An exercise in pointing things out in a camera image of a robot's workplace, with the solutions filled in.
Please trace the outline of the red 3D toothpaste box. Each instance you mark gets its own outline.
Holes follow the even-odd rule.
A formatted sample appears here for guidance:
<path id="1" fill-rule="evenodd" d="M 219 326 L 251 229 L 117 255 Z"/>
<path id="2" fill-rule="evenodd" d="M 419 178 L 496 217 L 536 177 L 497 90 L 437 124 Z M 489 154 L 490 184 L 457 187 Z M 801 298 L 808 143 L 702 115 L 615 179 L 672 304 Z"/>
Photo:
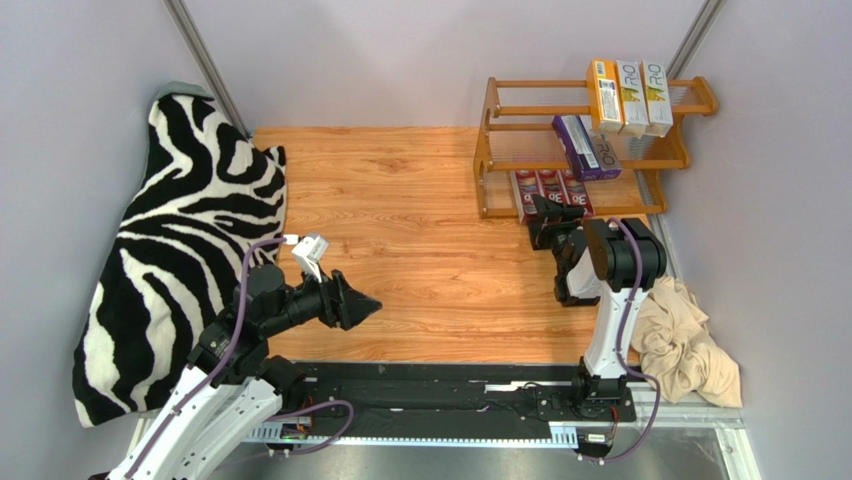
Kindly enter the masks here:
<path id="1" fill-rule="evenodd" d="M 592 217 L 594 208 L 585 185 L 576 180 L 570 170 L 560 170 L 558 175 L 565 202 L 570 206 L 581 207 L 586 218 Z"/>
<path id="2" fill-rule="evenodd" d="M 566 203 L 565 191 L 558 171 L 537 170 L 536 176 L 540 183 L 543 197 L 555 203 Z"/>

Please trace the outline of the small red toothpaste box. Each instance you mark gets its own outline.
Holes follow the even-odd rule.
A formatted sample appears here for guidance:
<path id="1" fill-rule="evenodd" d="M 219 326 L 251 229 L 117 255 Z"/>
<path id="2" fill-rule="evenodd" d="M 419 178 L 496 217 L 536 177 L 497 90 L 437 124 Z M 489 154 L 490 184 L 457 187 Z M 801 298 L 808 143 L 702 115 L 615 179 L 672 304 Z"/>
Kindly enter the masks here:
<path id="1" fill-rule="evenodd" d="M 541 192 L 536 172 L 533 170 L 514 170 L 510 172 L 515 205 L 521 224 L 537 215 L 533 197 Z"/>

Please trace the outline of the purple white R.O.C.S. toothpaste box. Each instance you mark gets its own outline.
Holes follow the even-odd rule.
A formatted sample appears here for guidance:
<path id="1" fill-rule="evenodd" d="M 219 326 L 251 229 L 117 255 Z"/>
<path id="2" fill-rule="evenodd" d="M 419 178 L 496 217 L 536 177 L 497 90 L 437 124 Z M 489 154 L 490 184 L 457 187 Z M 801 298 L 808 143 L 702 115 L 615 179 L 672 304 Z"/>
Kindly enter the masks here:
<path id="1" fill-rule="evenodd" d="M 595 179 L 614 180 L 618 178 L 623 172 L 623 167 L 610 138 L 605 134 L 596 133 L 592 130 L 591 118 L 589 116 L 581 116 L 580 120 L 587 131 L 597 158 L 599 171 Z"/>

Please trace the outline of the silver yellow R.O.C.S. toothpaste box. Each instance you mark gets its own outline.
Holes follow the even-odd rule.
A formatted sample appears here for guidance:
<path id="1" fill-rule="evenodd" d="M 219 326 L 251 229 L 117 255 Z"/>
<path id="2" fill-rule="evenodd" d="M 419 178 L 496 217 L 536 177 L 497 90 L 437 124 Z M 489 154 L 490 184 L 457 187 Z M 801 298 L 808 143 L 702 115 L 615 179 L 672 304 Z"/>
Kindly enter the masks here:
<path id="1" fill-rule="evenodd" d="M 623 114 L 623 126 L 620 134 L 638 138 L 646 133 L 650 125 L 640 65 L 635 61 L 624 60 L 617 60 L 615 64 Z"/>

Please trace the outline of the orange white R.O.C.S. toothpaste box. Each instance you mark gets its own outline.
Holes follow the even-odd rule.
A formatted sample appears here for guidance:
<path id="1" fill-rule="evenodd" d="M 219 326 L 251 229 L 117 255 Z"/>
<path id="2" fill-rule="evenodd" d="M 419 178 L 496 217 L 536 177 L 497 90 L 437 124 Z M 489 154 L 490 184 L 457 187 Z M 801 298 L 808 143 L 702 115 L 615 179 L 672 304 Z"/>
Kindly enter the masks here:
<path id="1" fill-rule="evenodd" d="M 665 67 L 658 62 L 640 62 L 649 125 L 646 134 L 664 137 L 674 124 Z"/>

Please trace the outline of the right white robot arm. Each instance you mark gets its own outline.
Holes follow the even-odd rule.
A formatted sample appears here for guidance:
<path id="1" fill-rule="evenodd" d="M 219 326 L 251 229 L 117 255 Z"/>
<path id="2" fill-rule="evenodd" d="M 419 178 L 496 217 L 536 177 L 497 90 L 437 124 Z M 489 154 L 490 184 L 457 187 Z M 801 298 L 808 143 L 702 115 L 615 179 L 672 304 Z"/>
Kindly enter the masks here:
<path id="1" fill-rule="evenodd" d="M 556 300 L 597 309 L 567 403 L 583 419 L 617 411 L 628 400 L 627 356 L 640 307 L 667 269 L 665 248 L 637 218 L 586 219 L 583 208 L 541 194 L 532 202 L 531 246 L 554 257 Z"/>

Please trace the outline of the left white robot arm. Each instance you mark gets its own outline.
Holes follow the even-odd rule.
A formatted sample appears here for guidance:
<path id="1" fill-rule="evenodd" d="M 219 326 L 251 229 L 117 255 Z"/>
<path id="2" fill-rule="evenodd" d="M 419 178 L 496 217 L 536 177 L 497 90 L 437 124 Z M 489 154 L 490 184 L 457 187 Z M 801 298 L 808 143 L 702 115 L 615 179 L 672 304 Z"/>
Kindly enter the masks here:
<path id="1" fill-rule="evenodd" d="M 254 267 L 233 302 L 201 334 L 149 429 L 103 479 L 206 479 L 247 435 L 277 415 L 315 412 L 305 373 L 269 354 L 270 337 L 318 320 L 348 331 L 382 309 L 334 270 L 286 284 L 275 265 Z"/>

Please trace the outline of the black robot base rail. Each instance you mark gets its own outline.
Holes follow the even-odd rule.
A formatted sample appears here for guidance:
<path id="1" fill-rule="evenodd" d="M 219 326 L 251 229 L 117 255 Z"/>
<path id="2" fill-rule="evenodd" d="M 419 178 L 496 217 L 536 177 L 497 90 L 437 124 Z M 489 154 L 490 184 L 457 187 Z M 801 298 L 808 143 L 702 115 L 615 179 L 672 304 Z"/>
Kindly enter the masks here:
<path id="1" fill-rule="evenodd" d="M 627 381 L 587 382 L 580 366 L 304 362 L 304 406 L 251 442 L 275 449 L 340 445 L 567 448 L 605 456 L 637 420 Z"/>

